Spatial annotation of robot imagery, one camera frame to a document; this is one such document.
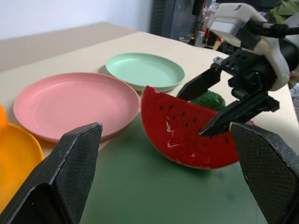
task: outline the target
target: red watermelon flesh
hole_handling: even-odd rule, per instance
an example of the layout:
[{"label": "red watermelon flesh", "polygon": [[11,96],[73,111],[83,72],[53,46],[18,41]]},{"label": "red watermelon flesh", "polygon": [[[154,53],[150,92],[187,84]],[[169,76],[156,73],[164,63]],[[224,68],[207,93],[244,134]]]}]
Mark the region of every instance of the red watermelon flesh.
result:
[{"label": "red watermelon flesh", "polygon": [[151,143],[168,159],[194,168],[220,168],[239,161],[230,132],[202,137],[216,111],[190,104],[147,86],[141,118]]}]

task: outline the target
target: pink plate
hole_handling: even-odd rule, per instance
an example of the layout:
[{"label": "pink plate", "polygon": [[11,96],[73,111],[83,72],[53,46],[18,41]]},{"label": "pink plate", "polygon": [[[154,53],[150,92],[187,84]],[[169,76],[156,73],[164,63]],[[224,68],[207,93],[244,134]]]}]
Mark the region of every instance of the pink plate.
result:
[{"label": "pink plate", "polygon": [[125,82],[97,73],[67,73],[25,88],[14,102],[17,120],[33,134],[53,142],[76,127],[102,122],[105,140],[125,128],[139,112],[139,97]]}]

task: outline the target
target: white wall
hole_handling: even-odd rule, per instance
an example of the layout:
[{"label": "white wall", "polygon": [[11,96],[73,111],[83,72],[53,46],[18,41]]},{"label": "white wall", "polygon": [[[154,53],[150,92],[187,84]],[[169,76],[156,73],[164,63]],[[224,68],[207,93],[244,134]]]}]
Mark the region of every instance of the white wall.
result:
[{"label": "white wall", "polygon": [[149,31],[152,0],[0,0],[0,40],[100,21]]}]

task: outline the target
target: orange plate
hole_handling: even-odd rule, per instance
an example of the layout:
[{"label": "orange plate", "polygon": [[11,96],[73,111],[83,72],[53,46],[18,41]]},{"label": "orange plate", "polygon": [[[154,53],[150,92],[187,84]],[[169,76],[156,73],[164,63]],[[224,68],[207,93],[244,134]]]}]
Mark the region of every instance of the orange plate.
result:
[{"label": "orange plate", "polygon": [[43,160],[43,152],[32,134],[10,123],[1,130],[0,149],[1,213],[30,172]]}]

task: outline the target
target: green vegetable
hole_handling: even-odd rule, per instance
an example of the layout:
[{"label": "green vegetable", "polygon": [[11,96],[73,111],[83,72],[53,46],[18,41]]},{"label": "green vegetable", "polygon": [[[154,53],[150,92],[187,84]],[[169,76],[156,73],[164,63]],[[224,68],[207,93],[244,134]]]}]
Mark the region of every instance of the green vegetable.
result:
[{"label": "green vegetable", "polygon": [[225,100],[222,98],[222,96],[212,91],[207,91],[200,97],[191,100],[190,103],[215,111],[219,111],[225,107]]},{"label": "green vegetable", "polygon": [[295,85],[297,84],[297,81],[296,81],[295,79],[293,79],[293,78],[290,78],[288,84],[289,84],[289,89],[292,89],[292,88],[294,88]]}]

